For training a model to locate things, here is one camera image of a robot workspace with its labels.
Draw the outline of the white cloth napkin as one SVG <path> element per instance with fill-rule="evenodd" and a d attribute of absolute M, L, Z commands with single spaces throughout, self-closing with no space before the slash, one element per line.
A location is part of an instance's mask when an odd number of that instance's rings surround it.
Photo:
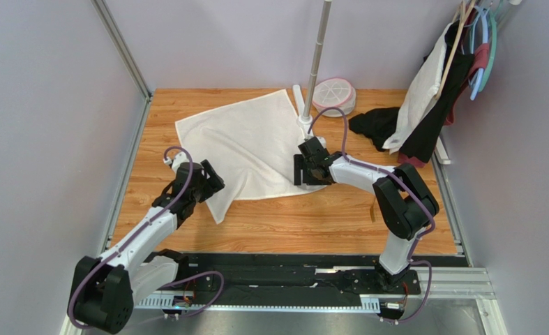
<path fill-rule="evenodd" d="M 195 114 L 175 123 L 193 160 L 210 162 L 225 187 L 207 200 L 217 224 L 235 200 L 303 195 L 320 186 L 294 185 L 294 155 L 303 143 L 298 114 L 284 89 Z"/>

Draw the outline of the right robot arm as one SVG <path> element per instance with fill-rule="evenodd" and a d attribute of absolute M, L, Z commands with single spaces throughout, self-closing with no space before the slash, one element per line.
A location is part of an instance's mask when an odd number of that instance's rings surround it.
<path fill-rule="evenodd" d="M 345 184 L 373 194 L 389 231 L 375 266 L 375 280 L 385 291 L 400 286 L 418 241 L 439 211 L 437 200 L 413 165 L 388 167 L 360 161 L 341 151 L 331 154 L 313 137 L 300 144 L 299 153 L 294 155 L 294 183 Z"/>

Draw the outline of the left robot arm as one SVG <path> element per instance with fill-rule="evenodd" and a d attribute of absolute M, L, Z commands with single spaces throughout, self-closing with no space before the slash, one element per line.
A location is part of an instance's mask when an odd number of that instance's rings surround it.
<path fill-rule="evenodd" d="M 136 304 L 176 279 L 184 256 L 163 250 L 147 258 L 177 231 L 197 204 L 223 190 L 223 179 L 207 160 L 182 162 L 176 177 L 153 201 L 146 216 L 111 249 L 76 265 L 67 314 L 80 329 L 119 333 Z"/>

